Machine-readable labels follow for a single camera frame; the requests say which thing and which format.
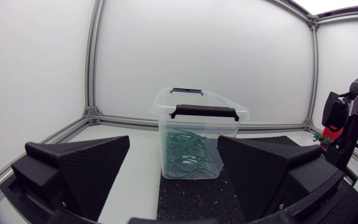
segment black pyramid block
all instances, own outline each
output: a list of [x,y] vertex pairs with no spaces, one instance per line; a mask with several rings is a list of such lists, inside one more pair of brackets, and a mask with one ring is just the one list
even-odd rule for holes
[[97,221],[129,149],[129,137],[25,145],[28,156],[60,170],[66,209]]
[[285,173],[321,154],[320,146],[288,146],[220,136],[218,150],[247,221],[260,218]]

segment aluminum frame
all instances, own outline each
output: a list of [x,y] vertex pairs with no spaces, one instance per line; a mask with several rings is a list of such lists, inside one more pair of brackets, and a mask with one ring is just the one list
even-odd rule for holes
[[[238,133],[273,133],[285,131],[309,131],[321,132],[313,125],[312,117],[314,111],[314,104],[316,99],[317,84],[318,84],[318,43],[317,43],[317,28],[318,26],[329,24],[332,22],[341,22],[349,20],[358,20],[358,11],[335,14],[319,18],[311,15],[307,10],[303,9],[297,3],[291,0],[270,0],[272,3],[286,9],[288,12],[296,15],[311,28],[311,35],[313,41],[313,82],[311,84],[311,96],[306,114],[305,122],[303,124],[247,124],[241,125]],[[63,129],[52,134],[44,139],[41,143],[53,144],[68,142],[71,138],[82,132],[90,125],[103,124],[110,126],[117,126],[123,128],[136,128],[147,130],[158,130],[158,121],[151,119],[137,119],[125,118],[118,116],[103,115],[96,106],[95,95],[95,65],[98,47],[99,25],[103,15],[104,0],[95,0],[91,23],[89,26],[88,45],[86,51],[85,62],[85,110],[83,117],[69,124]],[[354,151],[353,158],[358,161],[358,151]],[[0,170],[0,183],[12,175],[10,165],[7,165]],[[0,201],[3,198],[0,190]]]

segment red component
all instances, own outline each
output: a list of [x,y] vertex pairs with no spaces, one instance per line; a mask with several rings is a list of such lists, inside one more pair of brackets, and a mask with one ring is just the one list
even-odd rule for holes
[[338,132],[333,132],[329,128],[324,128],[323,133],[321,133],[321,135],[324,138],[330,138],[331,141],[334,141],[335,139],[337,139],[342,134],[342,131],[343,131],[343,128],[341,128],[341,130],[339,130]]

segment coiled green cable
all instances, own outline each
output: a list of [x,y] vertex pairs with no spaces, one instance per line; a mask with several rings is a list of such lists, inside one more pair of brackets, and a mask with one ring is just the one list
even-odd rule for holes
[[[207,159],[209,155],[208,148],[205,146],[205,140],[207,140],[207,138],[192,133],[191,131],[176,128],[174,128],[174,130],[179,132],[165,133],[165,177],[185,179],[193,177],[201,170],[206,170],[213,176],[217,176],[201,164],[213,163],[213,161]],[[184,167],[183,163],[194,165],[189,169]]]

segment black textured surface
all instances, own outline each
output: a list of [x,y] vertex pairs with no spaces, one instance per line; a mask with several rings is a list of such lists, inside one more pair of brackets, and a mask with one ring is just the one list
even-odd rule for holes
[[349,223],[357,212],[358,192],[354,190],[345,180],[340,183],[345,186],[346,193],[339,199],[338,203],[319,223]]
[[128,136],[65,144],[25,145],[27,155],[57,166],[68,189],[67,209],[97,221],[129,149]]
[[[286,136],[253,140],[296,146]],[[245,223],[236,191],[223,167],[217,179],[168,180],[161,177],[158,220],[217,218],[219,223]]]
[[320,146],[290,146],[220,136],[218,150],[248,221],[264,214],[288,169],[320,156]]

